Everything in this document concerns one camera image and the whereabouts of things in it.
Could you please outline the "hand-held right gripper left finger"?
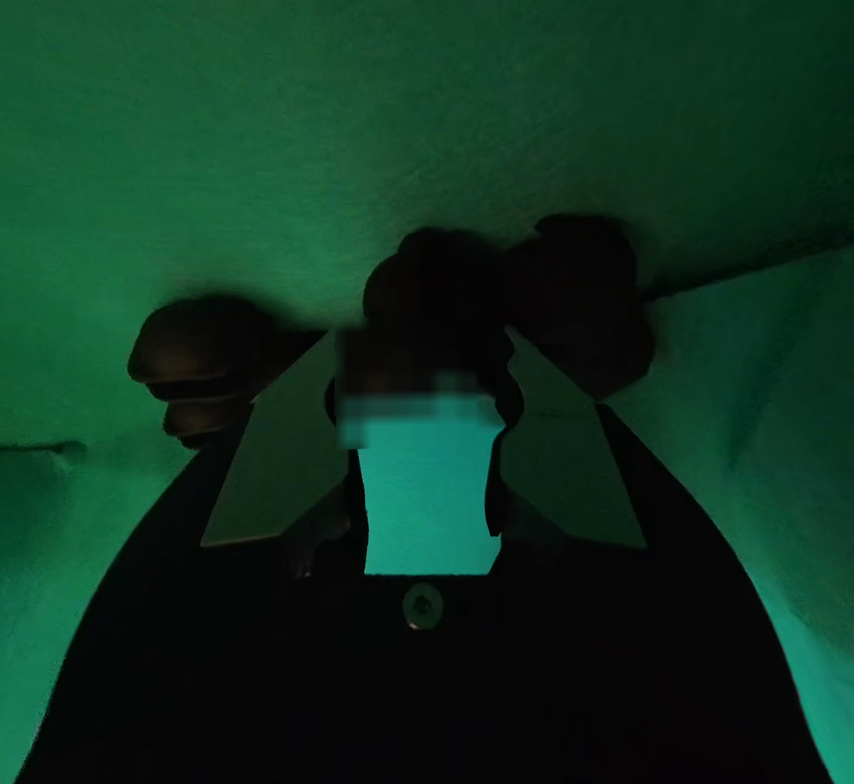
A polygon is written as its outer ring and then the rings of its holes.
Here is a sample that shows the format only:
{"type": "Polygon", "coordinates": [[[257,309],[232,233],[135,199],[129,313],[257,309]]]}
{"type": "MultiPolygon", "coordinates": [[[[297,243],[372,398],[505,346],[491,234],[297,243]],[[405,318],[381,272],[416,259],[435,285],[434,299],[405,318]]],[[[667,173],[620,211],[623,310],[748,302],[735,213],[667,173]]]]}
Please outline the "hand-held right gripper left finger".
{"type": "Polygon", "coordinates": [[[348,452],[326,408],[337,344],[326,333],[257,398],[202,547],[279,537],[343,483],[348,452]]]}

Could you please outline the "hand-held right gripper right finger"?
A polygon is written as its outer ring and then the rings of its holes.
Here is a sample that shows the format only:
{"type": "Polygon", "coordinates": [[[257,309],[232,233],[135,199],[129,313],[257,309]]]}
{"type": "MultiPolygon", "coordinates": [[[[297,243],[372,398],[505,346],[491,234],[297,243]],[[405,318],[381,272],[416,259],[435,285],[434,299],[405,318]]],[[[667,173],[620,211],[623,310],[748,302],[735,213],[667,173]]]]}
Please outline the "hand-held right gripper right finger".
{"type": "Polygon", "coordinates": [[[487,532],[645,549],[595,401],[512,327],[497,338],[493,360],[485,388],[487,532]]]}

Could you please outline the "person's left hand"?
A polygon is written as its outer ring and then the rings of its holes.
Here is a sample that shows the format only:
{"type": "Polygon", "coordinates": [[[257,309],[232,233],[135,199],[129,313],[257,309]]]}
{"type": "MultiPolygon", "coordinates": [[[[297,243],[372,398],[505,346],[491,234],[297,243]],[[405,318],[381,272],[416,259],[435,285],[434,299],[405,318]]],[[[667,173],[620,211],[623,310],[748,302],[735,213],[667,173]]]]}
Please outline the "person's left hand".
{"type": "Polygon", "coordinates": [[[127,371],[165,405],[165,434],[198,450],[248,418],[300,353],[300,341],[249,299],[205,295],[151,313],[127,371]]]}

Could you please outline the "dark rounded object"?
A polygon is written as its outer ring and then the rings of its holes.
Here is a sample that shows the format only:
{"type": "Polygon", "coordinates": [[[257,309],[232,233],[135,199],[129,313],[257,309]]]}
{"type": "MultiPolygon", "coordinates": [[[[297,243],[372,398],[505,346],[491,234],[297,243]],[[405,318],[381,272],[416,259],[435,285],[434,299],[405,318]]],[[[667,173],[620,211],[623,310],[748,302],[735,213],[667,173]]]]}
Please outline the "dark rounded object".
{"type": "Polygon", "coordinates": [[[547,216],[505,250],[467,230],[416,230],[367,278],[362,310],[390,358],[474,376],[493,393],[507,328],[596,401],[640,381],[655,354],[635,251],[601,215],[547,216]]]}

